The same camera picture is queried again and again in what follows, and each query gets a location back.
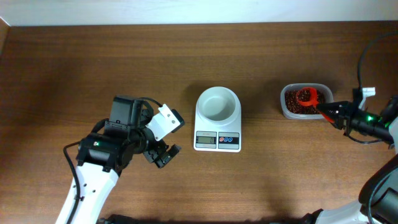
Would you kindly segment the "white digital kitchen scale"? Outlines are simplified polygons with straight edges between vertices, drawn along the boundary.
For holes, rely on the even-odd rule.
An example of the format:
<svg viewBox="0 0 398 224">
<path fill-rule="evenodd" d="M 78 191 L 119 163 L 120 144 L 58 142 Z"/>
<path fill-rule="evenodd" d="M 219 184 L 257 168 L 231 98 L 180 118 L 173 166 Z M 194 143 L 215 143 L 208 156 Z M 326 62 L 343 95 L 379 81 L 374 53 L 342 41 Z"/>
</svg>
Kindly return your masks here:
<svg viewBox="0 0 398 224">
<path fill-rule="evenodd" d="M 203 121 L 195 108 L 193 148 L 196 151 L 240 152 L 242 145 L 242 109 L 227 125 Z"/>
</svg>

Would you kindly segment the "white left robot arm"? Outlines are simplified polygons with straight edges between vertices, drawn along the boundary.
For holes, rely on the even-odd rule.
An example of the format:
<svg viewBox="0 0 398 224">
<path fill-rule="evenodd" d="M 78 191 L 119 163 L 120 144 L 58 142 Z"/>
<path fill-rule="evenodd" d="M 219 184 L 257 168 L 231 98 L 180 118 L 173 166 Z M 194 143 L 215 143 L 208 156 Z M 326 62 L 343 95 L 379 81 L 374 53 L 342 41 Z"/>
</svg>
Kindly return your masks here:
<svg viewBox="0 0 398 224">
<path fill-rule="evenodd" d="M 103 205 L 132 157 L 142 154 L 158 168 L 166 166 L 181 150 L 163 138 L 184 124 L 175 109 L 152 98 L 115 96 L 108 118 L 98 121 L 87 137 L 75 142 L 76 164 L 63 148 L 73 180 L 57 223 L 96 223 Z"/>
</svg>

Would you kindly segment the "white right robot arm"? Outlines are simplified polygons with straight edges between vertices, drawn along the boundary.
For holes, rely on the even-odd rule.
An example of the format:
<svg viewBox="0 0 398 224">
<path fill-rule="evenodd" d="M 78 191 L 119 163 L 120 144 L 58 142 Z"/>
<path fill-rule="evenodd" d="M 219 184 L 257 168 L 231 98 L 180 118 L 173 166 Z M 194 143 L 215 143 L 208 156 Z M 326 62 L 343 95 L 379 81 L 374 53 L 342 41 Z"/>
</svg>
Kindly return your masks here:
<svg viewBox="0 0 398 224">
<path fill-rule="evenodd" d="M 376 138 L 397 150 L 397 96 L 388 101 L 380 114 L 363 110 L 367 97 L 375 95 L 374 88 L 353 89 L 353 101 L 319 103 L 313 96 L 301 105 L 311 105 L 336 129 L 350 138 L 356 131 Z M 358 199 L 333 210 L 319 209 L 302 217 L 299 223 L 397 223 L 397 156 L 383 165 L 363 185 Z"/>
</svg>

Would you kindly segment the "clear plastic bean container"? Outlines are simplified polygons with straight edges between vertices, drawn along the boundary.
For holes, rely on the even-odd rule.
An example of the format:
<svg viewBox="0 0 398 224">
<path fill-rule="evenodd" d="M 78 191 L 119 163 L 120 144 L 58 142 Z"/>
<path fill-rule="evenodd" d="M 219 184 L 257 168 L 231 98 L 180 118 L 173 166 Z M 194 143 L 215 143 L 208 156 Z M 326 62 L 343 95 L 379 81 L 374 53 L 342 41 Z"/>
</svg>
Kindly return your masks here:
<svg viewBox="0 0 398 224">
<path fill-rule="evenodd" d="M 288 119 L 324 119 L 316 109 L 322 103 L 332 103 L 331 90 L 322 84 L 296 83 L 284 87 L 280 93 L 283 115 Z"/>
</svg>

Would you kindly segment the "red adzuki beans in container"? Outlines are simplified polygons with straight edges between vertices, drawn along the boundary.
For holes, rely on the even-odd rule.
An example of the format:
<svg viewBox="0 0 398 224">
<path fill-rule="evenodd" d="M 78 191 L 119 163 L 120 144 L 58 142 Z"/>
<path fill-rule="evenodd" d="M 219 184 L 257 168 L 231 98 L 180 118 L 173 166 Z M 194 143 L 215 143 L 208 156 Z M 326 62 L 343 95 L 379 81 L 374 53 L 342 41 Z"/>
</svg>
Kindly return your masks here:
<svg viewBox="0 0 398 224">
<path fill-rule="evenodd" d="M 309 101 L 311 97 L 310 90 L 291 90 L 284 93 L 286 108 L 295 114 L 319 114 L 313 106 L 302 106 L 297 101 Z"/>
</svg>

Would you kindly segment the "white round bowl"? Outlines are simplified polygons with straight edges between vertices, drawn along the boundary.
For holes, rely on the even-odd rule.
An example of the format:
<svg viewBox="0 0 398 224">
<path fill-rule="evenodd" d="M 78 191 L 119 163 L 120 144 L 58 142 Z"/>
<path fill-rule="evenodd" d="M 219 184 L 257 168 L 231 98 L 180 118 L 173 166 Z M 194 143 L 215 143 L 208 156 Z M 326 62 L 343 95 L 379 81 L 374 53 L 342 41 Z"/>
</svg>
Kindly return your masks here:
<svg viewBox="0 0 398 224">
<path fill-rule="evenodd" d="M 230 89 L 215 86 L 205 90 L 198 98 L 197 115 L 208 123 L 227 125 L 233 122 L 241 111 L 236 94 Z"/>
</svg>

